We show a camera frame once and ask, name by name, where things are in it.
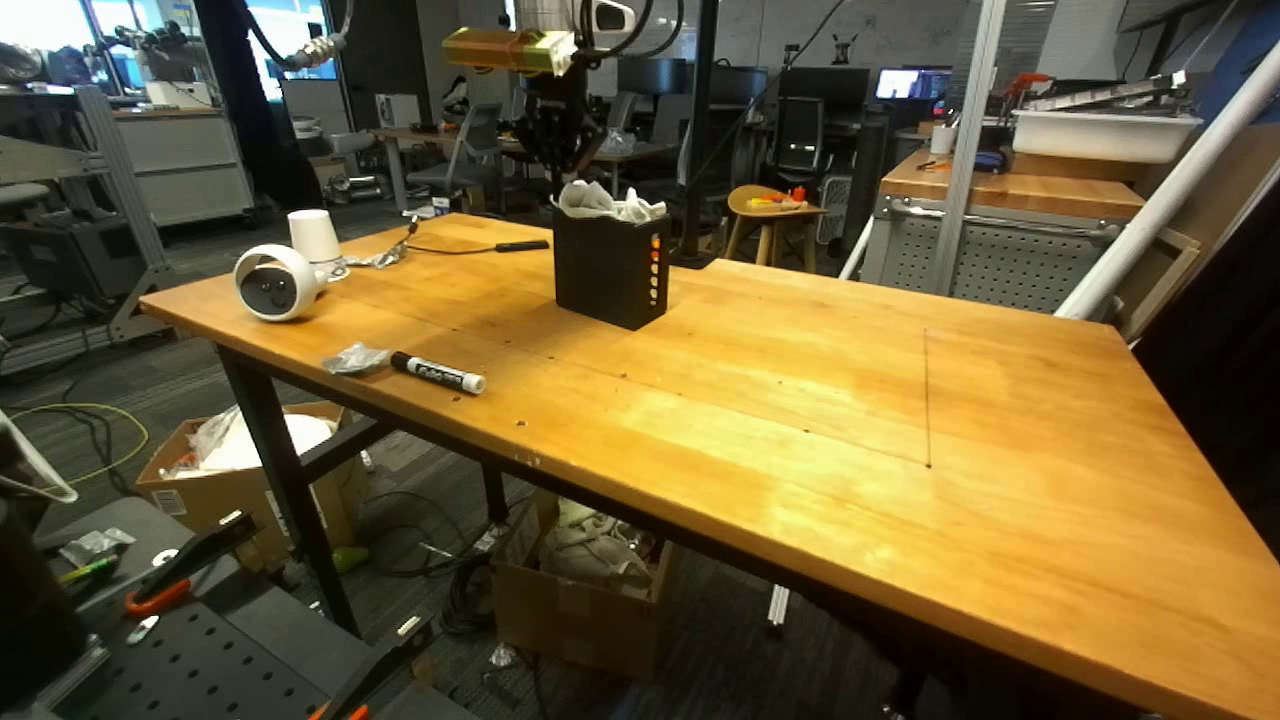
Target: white cabinet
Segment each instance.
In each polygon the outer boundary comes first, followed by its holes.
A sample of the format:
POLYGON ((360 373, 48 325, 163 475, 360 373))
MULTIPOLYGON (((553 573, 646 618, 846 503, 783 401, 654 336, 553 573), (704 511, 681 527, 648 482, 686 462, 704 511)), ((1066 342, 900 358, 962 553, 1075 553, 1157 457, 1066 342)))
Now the white cabinet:
POLYGON ((157 227, 252 207, 224 113, 119 113, 117 124, 157 227))

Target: stool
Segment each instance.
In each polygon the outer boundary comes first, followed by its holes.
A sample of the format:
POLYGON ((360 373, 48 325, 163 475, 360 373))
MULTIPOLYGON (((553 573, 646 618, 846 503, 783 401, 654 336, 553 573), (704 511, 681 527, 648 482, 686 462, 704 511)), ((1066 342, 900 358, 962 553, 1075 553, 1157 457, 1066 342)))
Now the stool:
POLYGON ((781 249, 771 245, 771 238, 781 224, 808 224, 806 270, 815 273, 815 220, 826 216, 819 207, 765 186, 742 186, 727 192, 727 214, 733 214, 733 233, 727 233, 724 256, 737 256, 744 220, 760 224, 755 266, 776 266, 781 249))

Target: office chair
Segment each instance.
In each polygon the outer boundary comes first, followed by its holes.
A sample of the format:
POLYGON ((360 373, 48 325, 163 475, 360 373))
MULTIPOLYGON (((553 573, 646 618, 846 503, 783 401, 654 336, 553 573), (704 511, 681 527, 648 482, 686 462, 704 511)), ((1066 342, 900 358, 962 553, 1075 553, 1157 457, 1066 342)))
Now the office chair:
POLYGON ((826 174, 826 99, 783 95, 771 134, 771 174, 795 178, 795 186, 815 186, 826 174))

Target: black metal table frame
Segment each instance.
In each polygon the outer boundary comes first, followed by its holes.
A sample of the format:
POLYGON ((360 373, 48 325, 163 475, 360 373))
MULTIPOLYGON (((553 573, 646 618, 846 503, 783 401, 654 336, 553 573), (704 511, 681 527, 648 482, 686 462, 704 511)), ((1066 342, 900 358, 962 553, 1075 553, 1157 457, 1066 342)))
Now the black metal table frame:
POLYGON ((827 590, 827 586, 819 586, 819 582, 812 582, 812 575, 806 575, 795 570, 783 570, 776 560, 765 560, 765 557, 754 557, 744 549, 733 549, 727 542, 717 542, 717 537, 707 537, 700 527, 686 527, 686 523, 637 511, 634 503, 622 503, 622 500, 602 496, 594 490, 569 484, 569 482, 547 475, 542 470, 528 470, 528 466, 515 466, 515 462, 497 457, 487 450, 478 450, 467 441, 458 441, 450 431, 414 426, 414 421, 394 418, 383 410, 373 410, 369 401, 343 392, 339 389, 343 382, 319 383, 319 382, 271 367, 271 366, 264 366, 255 358, 243 358, 237 348, 224 348, 224 343, 217 352, 221 352, 221 366, 229 373, 234 398, 237 398, 237 405, 243 413, 243 426, 252 431, 252 446, 255 446, 255 453, 264 462, 264 474, 269 474, 269 484, 276 494, 285 527, 290 527, 290 537, 297 546, 297 557, 310 566, 310 573, 314 573, 314 582, 319 590, 319 609, 324 609, 329 619, 335 619, 351 635, 360 635, 360 624, 356 624, 349 594, 343 594, 343 586, 335 575, 331 549, 329 549, 329 537, 324 537, 324 523, 319 523, 319 511, 314 503, 310 484, 399 427, 399 431, 414 431, 414 438, 422 438, 429 446, 439 446, 450 453, 473 457, 481 466, 481 474, 486 474, 486 503, 487 503, 494 527, 507 523, 503 474, 512 474, 512 475, 521 475, 528 484, 542 484, 542 490, 547 490, 556 496, 571 496, 571 500, 594 503, 594 508, 607 511, 607 518, 622 518, 622 520, 627 520, 637 527, 660 531, 660 537, 670 537, 670 542, 678 542, 686 549, 717 557, 717 560, 724 560, 724 566, 733 566, 742 573, 754 573, 754 575, 765 575, 771 586, 783 586, 783 590, 802 594, 815 609, 826 609, 835 619, 852 624, 883 661, 906 670, 906 676, 887 693, 894 707, 898 707, 898 701, 919 693, 924 672, 938 672, 938 670, 950 672, 954 681, 962 681, 956 684, 962 689, 962 696, 956 696, 962 701, 962 717, 993 717, 993 701, 988 701, 993 681, 1002 681, 1002 684, 1018 681, 1018 693, 1085 701, 1085 707, 1096 707, 1096 704, 1111 707, 1117 704, 1111 696, 1096 696, 1085 684, 1071 684, 1071 681, 1054 676, 1044 670, 1032 670, 1023 661, 1012 661, 1004 653, 980 647, 980 645, 974 645, 965 635, 939 632, 939 627, 931 627, 924 619, 914 619, 914 618, 906 618, 898 609, 883 609, 883 603, 849 595, 840 590, 827 590), (343 426, 329 446, 297 457, 297 450, 290 441, 290 426, 285 426, 285 405, 280 405, 276 382, 293 383, 293 389, 305 389, 305 392, 315 392, 315 398, 324 398, 331 405, 343 405, 343 410, 356 413, 356 421, 343 426))
POLYGON ((707 531, 696 531, 696 527, 686 527, 686 523, 670 523, 660 518, 646 518, 612 496, 602 496, 594 490, 582 490, 582 484, 569 484, 561 475, 547 475, 542 470, 528 470, 528 466, 515 466, 507 457, 497 457, 487 450, 478 450, 467 441, 458 441, 450 431, 435 431, 435 427, 425 427, 425 426, 414 426, 403 418, 394 418, 383 410, 373 410, 363 405, 360 398, 351 392, 339 392, 343 382, 331 382, 331 383, 315 383, 310 375, 297 375, 297 373, 285 373, 285 367, 271 367, 249 352, 237 352, 237 348, 217 348, 221 352, 221 366, 229 373, 229 383, 234 383, 234 398, 243 413, 243 426, 252 431, 252 446, 261 453, 261 466, 264 466, 264 475, 276 494, 276 503, 280 503, 280 518, 285 518, 285 527, 293 537, 293 549, 297 557, 314 570, 315 575, 315 590, 319 590, 319 609, 329 613, 329 619, 343 624, 349 632, 360 635, 356 627, 356 618, 351 618, 351 603, 343 595, 343 586, 335 575, 335 566, 331 566, 331 549, 329 549, 329 537, 324 537, 324 523, 319 523, 319 511, 314 503, 314 494, 310 484, 319 482, 324 474, 331 474, 335 466, 351 462, 356 453, 363 453, 369 446, 383 441, 388 431, 414 431, 429 446, 439 446, 450 453, 460 453, 460 457, 473 457, 486 474, 486 503, 487 503, 487 520, 501 527, 507 523, 507 500, 503 500, 503 474, 528 482, 528 484, 542 484, 556 496, 571 496, 582 503, 594 503, 607 518, 622 518, 622 520, 634 520, 639 527, 654 527, 686 549, 700 549, 724 566, 737 566, 744 573, 755 573, 755 575, 767 575, 767 582, 781 582, 795 594, 808 594, 808 595, 834 595, 834 590, 808 582, 806 573, 794 573, 794 570, 781 570, 781 566, 767 566, 760 557, 748 557, 707 531), (356 421, 343 426, 329 446, 297 457, 293 441, 290 441, 290 426, 285 426, 285 405, 280 405, 280 392, 276 392, 276 382, 280 383, 293 383, 293 389, 305 389, 319 401, 331 401, 339 410, 351 410, 356 421))

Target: storage bin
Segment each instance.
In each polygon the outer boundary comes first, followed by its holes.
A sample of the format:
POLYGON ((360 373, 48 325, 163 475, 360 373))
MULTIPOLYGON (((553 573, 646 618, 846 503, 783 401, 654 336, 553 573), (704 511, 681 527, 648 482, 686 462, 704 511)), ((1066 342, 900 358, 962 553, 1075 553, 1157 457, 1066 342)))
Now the storage bin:
POLYGON ((494 557, 501 645, 627 681, 654 676, 678 546, 658 549, 646 594, 571 582, 542 566, 542 542, 556 518, 556 496, 536 494, 494 557))
POLYGON ((1120 163, 1170 163, 1184 152, 1201 116, 1120 116, 1120 113, 1012 113, 1012 152, 1075 157, 1120 163))

